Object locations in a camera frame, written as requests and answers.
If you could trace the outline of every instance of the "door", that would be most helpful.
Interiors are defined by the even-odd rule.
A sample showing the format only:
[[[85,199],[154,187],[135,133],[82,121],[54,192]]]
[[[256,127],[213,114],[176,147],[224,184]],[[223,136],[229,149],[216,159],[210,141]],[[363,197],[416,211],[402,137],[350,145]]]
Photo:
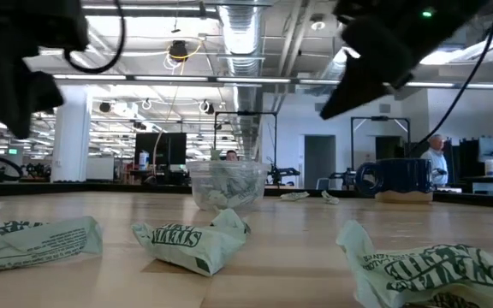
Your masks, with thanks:
[[[327,179],[336,171],[336,137],[306,136],[304,162],[304,188],[316,189],[318,179]],[[321,184],[321,189],[328,189],[328,181]]]

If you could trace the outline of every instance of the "candy wrapper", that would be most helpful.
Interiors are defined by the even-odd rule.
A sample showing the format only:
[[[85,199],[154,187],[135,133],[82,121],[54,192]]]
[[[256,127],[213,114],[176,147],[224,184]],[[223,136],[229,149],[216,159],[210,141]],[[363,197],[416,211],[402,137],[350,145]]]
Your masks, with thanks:
[[[340,203],[340,199],[330,196],[330,194],[327,193],[326,191],[321,192],[321,195],[323,196],[324,202],[326,202],[327,204],[339,204]]]
[[[90,216],[51,224],[0,224],[0,270],[57,261],[80,252],[102,253],[102,231]]]
[[[216,274],[245,244],[250,228],[233,210],[222,210],[208,227],[167,224],[132,226],[148,254],[205,276]]]
[[[337,244],[357,282],[355,298],[364,307],[493,308],[493,257],[476,247],[377,252],[356,221],[346,223]]]
[[[309,197],[308,192],[289,192],[281,195],[281,199],[286,201],[298,201]]]

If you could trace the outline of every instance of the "air duct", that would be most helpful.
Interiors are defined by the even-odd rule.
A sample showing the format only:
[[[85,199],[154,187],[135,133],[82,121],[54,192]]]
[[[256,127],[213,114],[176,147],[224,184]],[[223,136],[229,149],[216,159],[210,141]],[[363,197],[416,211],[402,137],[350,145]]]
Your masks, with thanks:
[[[223,42],[226,53],[237,56],[254,56],[260,52],[262,10],[249,6],[217,7],[223,23]],[[228,58],[229,74],[232,76],[258,76],[260,60],[248,58]],[[234,87],[234,107],[236,111],[261,111],[262,102],[257,100],[258,88]],[[259,117],[239,116],[234,130],[241,138],[246,159],[252,153],[258,137]]]

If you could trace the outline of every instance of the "plastic container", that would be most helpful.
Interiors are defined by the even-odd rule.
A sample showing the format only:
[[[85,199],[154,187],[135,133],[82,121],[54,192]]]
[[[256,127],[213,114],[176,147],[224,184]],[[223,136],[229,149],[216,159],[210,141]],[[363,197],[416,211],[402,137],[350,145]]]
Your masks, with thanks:
[[[147,160],[150,158],[150,154],[146,151],[142,151],[140,153],[140,157],[138,159],[139,170],[147,170],[148,162]]]
[[[187,163],[193,199],[201,210],[244,210],[263,196],[270,165],[209,161]]]

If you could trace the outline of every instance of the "person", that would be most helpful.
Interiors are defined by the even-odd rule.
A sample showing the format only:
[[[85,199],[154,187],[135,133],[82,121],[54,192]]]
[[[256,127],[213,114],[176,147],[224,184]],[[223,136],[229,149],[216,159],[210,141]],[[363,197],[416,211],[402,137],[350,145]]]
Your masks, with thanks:
[[[436,186],[445,186],[448,183],[448,165],[443,153],[444,137],[440,134],[429,138],[429,150],[421,158],[431,161],[431,179]]]
[[[237,157],[237,152],[229,150],[226,152],[226,160],[230,162],[237,162],[239,158]]]

